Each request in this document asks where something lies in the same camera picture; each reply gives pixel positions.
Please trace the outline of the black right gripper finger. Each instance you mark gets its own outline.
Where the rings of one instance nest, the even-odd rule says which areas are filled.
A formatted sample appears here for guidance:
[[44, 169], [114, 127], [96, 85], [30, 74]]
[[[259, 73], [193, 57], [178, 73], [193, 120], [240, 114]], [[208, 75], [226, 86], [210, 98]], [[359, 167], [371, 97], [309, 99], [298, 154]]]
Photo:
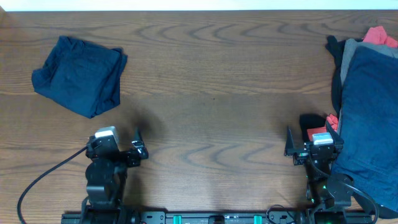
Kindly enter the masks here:
[[291, 129], [287, 127], [287, 139], [285, 142], [284, 156], [292, 156], [295, 153], [295, 144]]
[[330, 123], [328, 121], [325, 122], [325, 127], [326, 130], [330, 133], [334, 144], [336, 145], [342, 145], [342, 138], [340, 135], [331, 127]]

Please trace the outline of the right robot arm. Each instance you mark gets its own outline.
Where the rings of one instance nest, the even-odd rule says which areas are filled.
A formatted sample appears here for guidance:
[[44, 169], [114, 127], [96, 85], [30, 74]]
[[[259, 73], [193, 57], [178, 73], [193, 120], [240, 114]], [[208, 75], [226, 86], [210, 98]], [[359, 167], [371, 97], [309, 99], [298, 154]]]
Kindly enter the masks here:
[[306, 198], [313, 205], [294, 216], [295, 223], [347, 223], [345, 209], [351, 205], [353, 190], [350, 177], [332, 174], [331, 164], [343, 148], [344, 140], [326, 124], [326, 132], [313, 136], [303, 147], [295, 147], [293, 135], [287, 128], [284, 155], [295, 166], [304, 166], [307, 174]]

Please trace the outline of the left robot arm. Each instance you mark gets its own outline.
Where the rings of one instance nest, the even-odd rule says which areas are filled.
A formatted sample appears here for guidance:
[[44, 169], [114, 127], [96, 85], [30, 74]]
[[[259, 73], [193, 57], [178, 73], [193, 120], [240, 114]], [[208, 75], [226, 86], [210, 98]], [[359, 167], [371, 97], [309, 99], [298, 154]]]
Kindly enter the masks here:
[[138, 224], [138, 211], [123, 204], [127, 170], [138, 167], [149, 158], [141, 132], [136, 129], [132, 147], [118, 148], [119, 137], [114, 126], [101, 128], [90, 136], [85, 155], [91, 159], [86, 168], [87, 198], [81, 206], [80, 223]]

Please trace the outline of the navy blue shorts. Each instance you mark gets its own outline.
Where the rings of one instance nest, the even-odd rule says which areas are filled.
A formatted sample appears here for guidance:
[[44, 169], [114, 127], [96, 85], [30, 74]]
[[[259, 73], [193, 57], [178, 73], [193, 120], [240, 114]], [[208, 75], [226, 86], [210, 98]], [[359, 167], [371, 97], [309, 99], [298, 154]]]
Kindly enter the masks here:
[[34, 91], [87, 118], [120, 105], [122, 48], [60, 36], [42, 68], [32, 72]]

